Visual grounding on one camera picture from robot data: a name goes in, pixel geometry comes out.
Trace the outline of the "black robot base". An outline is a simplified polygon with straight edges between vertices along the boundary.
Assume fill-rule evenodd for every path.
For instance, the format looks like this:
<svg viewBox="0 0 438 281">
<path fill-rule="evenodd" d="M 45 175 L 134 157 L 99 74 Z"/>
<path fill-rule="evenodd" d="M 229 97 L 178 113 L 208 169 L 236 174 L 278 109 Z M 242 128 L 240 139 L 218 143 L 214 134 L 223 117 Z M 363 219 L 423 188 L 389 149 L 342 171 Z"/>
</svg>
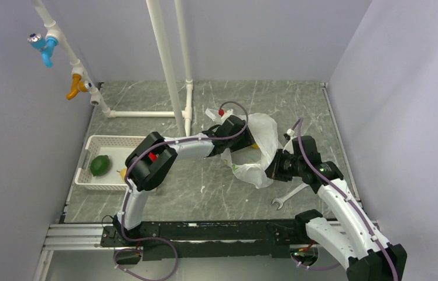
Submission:
<svg viewBox="0 0 438 281">
<path fill-rule="evenodd" d="M 268 256 L 288 258 L 311 240 L 293 219 L 226 221 L 144 221 L 127 241 L 112 225 L 103 228 L 103 248 L 142 250 L 143 261 L 164 258 Z"/>
</svg>

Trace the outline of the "red fake fruit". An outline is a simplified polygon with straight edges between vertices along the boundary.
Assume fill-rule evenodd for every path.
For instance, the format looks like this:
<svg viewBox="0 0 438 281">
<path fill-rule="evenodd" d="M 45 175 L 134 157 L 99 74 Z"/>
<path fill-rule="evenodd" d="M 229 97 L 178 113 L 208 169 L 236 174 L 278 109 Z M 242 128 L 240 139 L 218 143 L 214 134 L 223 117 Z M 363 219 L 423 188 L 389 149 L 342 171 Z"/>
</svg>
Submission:
<svg viewBox="0 0 438 281">
<path fill-rule="evenodd" d="M 151 159 L 151 161 L 156 161 L 156 159 L 157 159 L 157 156 L 155 155 L 155 154 L 153 154 L 152 152 L 149 152 L 148 153 L 148 157 Z"/>
</svg>

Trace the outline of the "white PVC pipe frame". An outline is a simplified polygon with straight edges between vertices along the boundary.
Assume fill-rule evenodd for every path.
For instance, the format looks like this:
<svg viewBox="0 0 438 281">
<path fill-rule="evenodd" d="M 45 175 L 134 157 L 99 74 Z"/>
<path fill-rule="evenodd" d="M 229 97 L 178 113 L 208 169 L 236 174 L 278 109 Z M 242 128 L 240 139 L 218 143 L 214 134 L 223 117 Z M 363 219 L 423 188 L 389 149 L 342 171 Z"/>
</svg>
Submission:
<svg viewBox="0 0 438 281">
<path fill-rule="evenodd" d="M 100 90 L 94 85 L 92 79 L 81 60 L 76 56 L 75 52 L 69 45 L 62 29 L 57 22 L 52 18 L 51 14 L 45 7 L 42 1 L 32 1 L 37 14 L 43 21 L 43 25 L 47 30 L 45 37 L 54 37 L 58 40 L 58 45 L 67 54 L 69 58 L 71 69 L 71 83 L 72 74 L 80 74 L 83 80 L 89 81 L 92 84 L 92 89 L 88 92 L 91 94 L 90 103 L 93 106 L 101 108 L 102 113 L 106 118 L 174 118 L 177 123 L 177 129 L 180 136 L 191 135 L 191 122 L 193 119 L 193 88 L 194 81 L 191 74 L 191 61 L 189 56 L 189 47 L 187 44 L 186 27 L 184 22 L 184 13 L 182 1 L 175 1 L 177 25 L 179 30 L 180 43 L 182 48 L 182 56 L 185 70 L 185 88 L 186 100 L 185 106 L 182 108 L 178 89 L 176 85 L 176 76 L 174 73 L 172 58 L 170 54 L 170 44 L 167 39 L 165 23 L 162 15 L 162 7 L 159 1 L 147 1 L 146 6 L 149 12 L 150 21 L 155 35 L 158 52 L 165 75 L 168 93 L 172 103 L 172 111 L 117 111 L 111 109 L 104 101 Z"/>
</svg>

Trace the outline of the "silver wrench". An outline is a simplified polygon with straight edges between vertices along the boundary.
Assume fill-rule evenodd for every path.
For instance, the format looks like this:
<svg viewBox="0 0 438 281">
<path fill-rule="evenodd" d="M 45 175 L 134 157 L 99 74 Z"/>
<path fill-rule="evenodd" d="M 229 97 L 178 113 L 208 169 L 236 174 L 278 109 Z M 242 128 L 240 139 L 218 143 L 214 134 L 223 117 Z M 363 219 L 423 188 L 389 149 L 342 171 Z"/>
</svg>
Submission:
<svg viewBox="0 0 438 281">
<path fill-rule="evenodd" d="M 305 189 L 308 186 L 309 185 L 307 185 L 307 184 L 301 184 L 301 185 L 297 186 L 296 188 L 294 188 L 290 192 L 286 193 L 284 196 L 281 196 L 279 198 L 274 198 L 271 201 L 271 205 L 275 205 L 276 204 L 277 205 L 276 211 L 280 210 L 283 207 L 284 203 L 288 199 L 292 198 L 295 194 L 297 194 L 298 192 L 302 191 L 303 189 Z"/>
</svg>

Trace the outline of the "yellow fake pear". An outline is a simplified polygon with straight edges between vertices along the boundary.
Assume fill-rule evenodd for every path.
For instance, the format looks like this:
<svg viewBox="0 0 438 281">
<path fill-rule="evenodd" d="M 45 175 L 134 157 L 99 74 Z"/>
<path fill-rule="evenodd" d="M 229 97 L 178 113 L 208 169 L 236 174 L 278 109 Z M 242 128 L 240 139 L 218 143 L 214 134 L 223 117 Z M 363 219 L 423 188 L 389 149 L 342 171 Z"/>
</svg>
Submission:
<svg viewBox="0 0 438 281">
<path fill-rule="evenodd" d="M 122 181 L 126 181 L 126 180 L 125 180 L 125 178 L 126 178 L 126 171 L 127 171 L 127 168 L 123 168 L 123 169 L 121 169 L 121 170 L 119 171 L 119 175 L 120 175 Z"/>
</svg>

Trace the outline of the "white plastic bag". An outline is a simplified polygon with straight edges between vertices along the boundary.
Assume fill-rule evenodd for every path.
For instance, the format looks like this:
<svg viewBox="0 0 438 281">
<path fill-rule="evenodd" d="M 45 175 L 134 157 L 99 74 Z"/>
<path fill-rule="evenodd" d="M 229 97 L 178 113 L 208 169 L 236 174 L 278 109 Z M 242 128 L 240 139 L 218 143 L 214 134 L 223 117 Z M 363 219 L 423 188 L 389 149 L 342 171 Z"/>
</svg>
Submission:
<svg viewBox="0 0 438 281">
<path fill-rule="evenodd" d="M 276 150 L 280 148 L 276 121 L 267 114 L 255 113 L 249 114 L 248 117 L 232 115 L 223 124 L 219 124 L 218 111 L 207 109 L 206 115 L 215 122 L 214 126 L 202 131 L 209 138 L 235 135 L 235 124 L 245 124 L 244 128 L 249 128 L 260 149 L 249 146 L 234 151 L 234 138 L 232 138 L 215 143 L 211 154 L 219 155 L 238 180 L 252 184 L 257 189 L 270 186 L 273 180 L 267 178 L 265 170 L 273 160 Z"/>
</svg>

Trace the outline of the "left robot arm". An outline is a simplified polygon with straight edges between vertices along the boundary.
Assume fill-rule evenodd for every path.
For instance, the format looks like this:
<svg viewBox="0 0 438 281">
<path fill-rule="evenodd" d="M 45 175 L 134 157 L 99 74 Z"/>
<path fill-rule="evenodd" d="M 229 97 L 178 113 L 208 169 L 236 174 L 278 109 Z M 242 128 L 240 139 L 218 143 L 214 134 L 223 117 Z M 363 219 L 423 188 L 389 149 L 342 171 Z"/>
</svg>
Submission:
<svg viewBox="0 0 438 281">
<path fill-rule="evenodd" d="M 193 136 L 171 138 L 158 132 L 150 133 L 125 161 L 127 170 L 123 180 L 128 187 L 113 219 L 116 239 L 125 246 L 138 240 L 150 192 L 160 186 L 176 162 L 213 157 L 226 150 L 235 152 L 254 143 L 247 122 L 234 115 Z"/>
</svg>

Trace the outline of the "blue valve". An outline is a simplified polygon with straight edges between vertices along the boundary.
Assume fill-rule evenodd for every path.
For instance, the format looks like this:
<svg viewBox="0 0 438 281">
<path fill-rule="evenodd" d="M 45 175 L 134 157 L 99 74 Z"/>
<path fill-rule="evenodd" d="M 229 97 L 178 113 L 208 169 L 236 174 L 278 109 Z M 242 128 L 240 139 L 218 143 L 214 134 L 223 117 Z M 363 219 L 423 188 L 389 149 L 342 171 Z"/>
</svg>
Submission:
<svg viewBox="0 0 438 281">
<path fill-rule="evenodd" d="M 52 56 L 55 47 L 59 44 L 58 40 L 54 37 L 43 37 L 40 33 L 31 33 L 28 42 L 40 52 L 44 65 L 52 67 Z"/>
</svg>

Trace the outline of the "orange valve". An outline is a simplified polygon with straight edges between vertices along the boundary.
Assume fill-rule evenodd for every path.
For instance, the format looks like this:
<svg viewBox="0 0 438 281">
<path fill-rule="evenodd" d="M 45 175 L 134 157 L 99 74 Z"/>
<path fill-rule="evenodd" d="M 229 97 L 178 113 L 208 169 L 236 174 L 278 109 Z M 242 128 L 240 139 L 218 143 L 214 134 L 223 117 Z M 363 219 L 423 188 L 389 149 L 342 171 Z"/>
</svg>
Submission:
<svg viewBox="0 0 438 281">
<path fill-rule="evenodd" d="M 66 95 L 67 100 L 72 100 L 80 92 L 89 92 L 92 89 L 92 84 L 89 81 L 83 80 L 80 74 L 72 74 L 72 84 L 70 92 Z"/>
</svg>

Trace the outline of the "green fake fruit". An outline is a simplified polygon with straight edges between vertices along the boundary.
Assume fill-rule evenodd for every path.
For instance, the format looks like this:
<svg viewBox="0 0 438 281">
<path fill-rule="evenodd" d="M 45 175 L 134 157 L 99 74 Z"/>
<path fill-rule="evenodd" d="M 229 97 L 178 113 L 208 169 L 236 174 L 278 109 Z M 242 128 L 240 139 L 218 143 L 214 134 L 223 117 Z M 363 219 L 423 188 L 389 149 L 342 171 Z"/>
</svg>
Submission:
<svg viewBox="0 0 438 281">
<path fill-rule="evenodd" d="M 108 155 L 96 156 L 90 163 L 89 170 L 95 177 L 104 176 L 111 168 L 111 160 Z"/>
</svg>

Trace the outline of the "white plastic basket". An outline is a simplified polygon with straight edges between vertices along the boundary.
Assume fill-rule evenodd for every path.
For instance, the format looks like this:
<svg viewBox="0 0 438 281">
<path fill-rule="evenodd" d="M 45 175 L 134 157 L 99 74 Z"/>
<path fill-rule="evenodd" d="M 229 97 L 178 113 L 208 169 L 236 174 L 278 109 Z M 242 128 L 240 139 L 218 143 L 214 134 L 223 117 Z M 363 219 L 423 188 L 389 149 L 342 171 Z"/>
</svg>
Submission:
<svg viewBox="0 0 438 281">
<path fill-rule="evenodd" d="M 125 160 L 141 136 L 93 135 L 88 138 L 74 182 L 87 190 L 125 191 Z"/>
</svg>

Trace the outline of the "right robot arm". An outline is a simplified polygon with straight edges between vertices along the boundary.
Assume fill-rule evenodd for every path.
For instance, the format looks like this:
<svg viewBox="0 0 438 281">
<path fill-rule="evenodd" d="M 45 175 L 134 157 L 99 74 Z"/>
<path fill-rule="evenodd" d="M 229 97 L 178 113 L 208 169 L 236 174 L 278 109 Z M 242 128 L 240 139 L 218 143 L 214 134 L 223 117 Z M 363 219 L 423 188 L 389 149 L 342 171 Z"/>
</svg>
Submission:
<svg viewBox="0 0 438 281">
<path fill-rule="evenodd" d="M 300 177 L 331 209 L 343 233 L 317 210 L 295 216 L 289 231 L 297 241 L 319 243 L 345 269 L 348 280 L 402 280 L 407 253 L 368 218 L 335 163 L 323 162 L 311 136 L 286 134 L 292 150 L 278 149 L 266 175 L 277 181 Z"/>
</svg>

